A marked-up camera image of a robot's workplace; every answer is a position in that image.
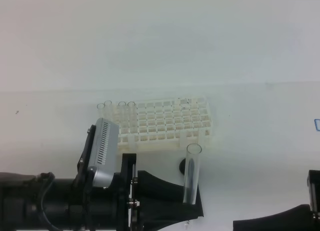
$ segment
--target cable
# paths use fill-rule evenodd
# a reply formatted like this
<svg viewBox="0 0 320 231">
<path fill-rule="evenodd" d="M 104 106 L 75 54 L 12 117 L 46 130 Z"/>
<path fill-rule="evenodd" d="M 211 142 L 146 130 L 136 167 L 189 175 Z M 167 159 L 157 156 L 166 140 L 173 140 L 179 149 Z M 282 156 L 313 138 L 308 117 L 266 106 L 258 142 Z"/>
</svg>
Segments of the cable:
<svg viewBox="0 0 320 231">
<path fill-rule="evenodd" d="M 48 192 L 48 190 L 51 188 L 54 180 L 55 180 L 55 175 L 52 172 L 48 173 L 42 173 L 41 174 L 41 179 L 46 179 L 46 181 L 42 184 L 39 194 L 38 194 L 38 199 L 36 202 L 36 209 L 38 211 L 38 217 L 40 221 L 42 222 L 43 225 L 48 229 L 48 231 L 62 231 L 61 229 L 57 228 L 54 226 L 47 218 L 45 211 L 44 211 L 44 199 L 45 196 Z"/>
</svg>

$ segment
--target clear test tube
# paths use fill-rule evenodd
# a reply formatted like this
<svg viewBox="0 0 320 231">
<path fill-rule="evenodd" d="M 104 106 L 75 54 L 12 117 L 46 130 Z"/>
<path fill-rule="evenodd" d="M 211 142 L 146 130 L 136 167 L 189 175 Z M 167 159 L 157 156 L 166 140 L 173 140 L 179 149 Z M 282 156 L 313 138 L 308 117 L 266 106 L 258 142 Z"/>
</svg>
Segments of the clear test tube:
<svg viewBox="0 0 320 231">
<path fill-rule="evenodd" d="M 98 115 L 99 118 L 104 118 L 105 117 L 105 104 L 104 103 L 99 103 L 96 108 L 98 109 Z"/>
<path fill-rule="evenodd" d="M 128 105 L 128 116 L 129 116 L 130 133 L 131 134 L 135 134 L 135 133 L 138 132 L 136 103 L 131 101 L 131 102 L 128 102 L 127 105 Z"/>
<path fill-rule="evenodd" d="M 127 128 L 128 124 L 128 112 L 127 112 L 127 103 L 125 101 L 120 101 L 117 106 L 119 114 L 119 123 L 122 128 Z"/>
<path fill-rule="evenodd" d="M 106 100 L 104 102 L 104 113 L 105 113 L 105 118 L 110 121 L 114 121 L 114 109 L 112 106 L 112 101 L 111 100 Z"/>
<path fill-rule="evenodd" d="M 196 203 L 201 152 L 202 148 L 197 143 L 191 143 L 186 147 L 183 203 L 190 205 Z"/>
</svg>

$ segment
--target blue object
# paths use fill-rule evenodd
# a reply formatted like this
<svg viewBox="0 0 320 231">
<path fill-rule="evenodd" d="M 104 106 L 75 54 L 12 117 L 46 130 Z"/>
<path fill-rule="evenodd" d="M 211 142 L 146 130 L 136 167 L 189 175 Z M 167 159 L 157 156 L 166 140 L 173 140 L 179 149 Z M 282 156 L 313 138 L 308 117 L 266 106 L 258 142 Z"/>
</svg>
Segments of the blue object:
<svg viewBox="0 0 320 231">
<path fill-rule="evenodd" d="M 320 119 L 315 119 L 314 124 L 315 124 L 315 129 L 317 131 L 320 131 Z"/>
</svg>

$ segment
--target test tube rack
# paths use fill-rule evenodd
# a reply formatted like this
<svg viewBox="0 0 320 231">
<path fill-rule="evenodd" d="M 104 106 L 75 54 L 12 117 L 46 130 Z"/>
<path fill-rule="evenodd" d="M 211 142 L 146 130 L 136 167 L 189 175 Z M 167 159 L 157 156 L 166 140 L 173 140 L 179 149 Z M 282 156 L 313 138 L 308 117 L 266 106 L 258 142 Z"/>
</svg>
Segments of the test tube rack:
<svg viewBox="0 0 320 231">
<path fill-rule="evenodd" d="M 143 152 L 210 144 L 212 118 L 204 97 L 104 103 L 102 118 L 119 125 L 118 150 Z"/>
</svg>

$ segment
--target white table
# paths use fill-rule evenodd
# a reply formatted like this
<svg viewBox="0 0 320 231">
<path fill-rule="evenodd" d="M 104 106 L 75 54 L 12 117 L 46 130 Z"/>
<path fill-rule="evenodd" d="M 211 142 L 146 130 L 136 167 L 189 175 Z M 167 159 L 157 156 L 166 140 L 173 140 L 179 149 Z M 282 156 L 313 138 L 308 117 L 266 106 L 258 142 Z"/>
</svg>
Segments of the white table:
<svg viewBox="0 0 320 231">
<path fill-rule="evenodd" d="M 179 89 L 0 94 L 0 171 L 53 172 L 73 178 L 87 137 L 105 100 L 205 95 L 214 133 L 202 156 L 199 187 L 204 218 L 190 230 L 232 230 L 251 219 L 309 203 L 307 175 L 320 169 L 320 90 L 317 82 L 243 84 Z M 184 151 L 145 152 L 137 168 L 182 185 Z M 179 230 L 181 224 L 164 230 Z"/>
</svg>

